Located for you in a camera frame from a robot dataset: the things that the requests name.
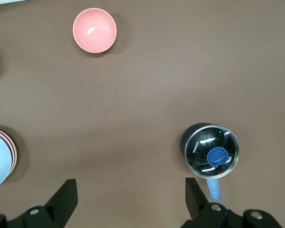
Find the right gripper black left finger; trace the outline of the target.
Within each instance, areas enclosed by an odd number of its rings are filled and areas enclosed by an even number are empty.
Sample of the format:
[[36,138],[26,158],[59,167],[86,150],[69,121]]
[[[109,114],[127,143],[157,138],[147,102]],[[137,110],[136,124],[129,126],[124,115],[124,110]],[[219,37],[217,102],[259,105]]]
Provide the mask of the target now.
[[0,228],[63,228],[77,207],[77,184],[68,179],[44,206],[34,206],[12,220],[0,214]]

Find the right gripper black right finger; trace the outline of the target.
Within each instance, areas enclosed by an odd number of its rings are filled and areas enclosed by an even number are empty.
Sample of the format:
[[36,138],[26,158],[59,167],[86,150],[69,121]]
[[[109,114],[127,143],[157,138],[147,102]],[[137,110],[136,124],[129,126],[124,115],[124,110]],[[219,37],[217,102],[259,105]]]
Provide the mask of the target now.
[[195,178],[185,179],[185,201],[190,220],[183,228],[280,228],[269,213],[248,209],[237,215],[219,202],[209,202]]

